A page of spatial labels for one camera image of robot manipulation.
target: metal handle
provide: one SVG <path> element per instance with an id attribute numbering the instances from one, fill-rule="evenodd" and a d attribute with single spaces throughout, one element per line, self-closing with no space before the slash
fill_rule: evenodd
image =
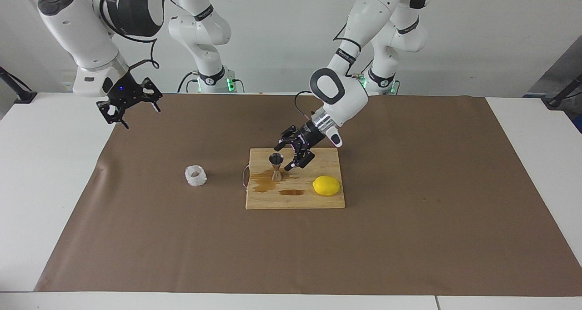
<path id="1" fill-rule="evenodd" d="M 245 173 L 249 172 L 249 178 L 246 179 L 247 184 L 245 185 Z M 249 190 L 249 179 L 250 179 L 250 163 L 243 169 L 243 187 L 245 190 Z"/>

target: white wall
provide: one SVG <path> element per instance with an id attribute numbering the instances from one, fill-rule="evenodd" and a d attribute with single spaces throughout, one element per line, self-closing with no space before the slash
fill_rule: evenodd
<path id="1" fill-rule="evenodd" d="M 311 73 L 325 66 L 338 43 L 354 0 L 211 0 L 233 30 L 219 47 L 224 63 L 247 92 L 292 92 L 307 88 Z M 39 91 L 60 89 L 63 70 L 75 64 L 35 13 L 36 0 L 0 0 L 0 63 Z M 181 11 L 166 4 L 166 18 Z M 580 0 L 433 0 L 421 15 L 430 39 L 418 54 L 401 53 L 401 94 L 521 96 L 582 33 Z M 175 90 L 194 69 L 185 50 L 158 33 L 160 70 L 150 76 L 162 92 Z M 148 57 L 149 45 L 114 37 L 125 59 Z M 354 70 L 370 60 L 366 47 Z"/>

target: brown leather mat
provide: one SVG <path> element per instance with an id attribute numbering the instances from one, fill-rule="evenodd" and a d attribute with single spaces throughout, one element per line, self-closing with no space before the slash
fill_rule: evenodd
<path id="1" fill-rule="evenodd" d="M 293 97 L 160 106 L 114 129 L 36 291 L 582 295 L 582 268 L 485 99 L 372 97 L 341 129 L 338 210 L 245 210 L 249 149 L 303 124 Z M 206 185 L 186 183 L 193 164 Z"/>

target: blue object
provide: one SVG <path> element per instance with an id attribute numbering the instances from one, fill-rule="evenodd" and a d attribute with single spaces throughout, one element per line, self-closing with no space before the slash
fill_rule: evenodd
<path id="1" fill-rule="evenodd" d="M 582 133 L 582 115 L 576 117 L 573 122 L 574 126 L 576 126 L 576 128 L 578 128 L 578 130 Z"/>

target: crumpled white object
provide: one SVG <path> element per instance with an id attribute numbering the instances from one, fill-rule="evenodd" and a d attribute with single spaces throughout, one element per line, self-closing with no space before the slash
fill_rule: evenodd
<path id="1" fill-rule="evenodd" d="M 191 165 L 186 167 L 184 174 L 188 184 L 191 186 L 202 186 L 206 182 L 206 173 L 199 165 Z"/>

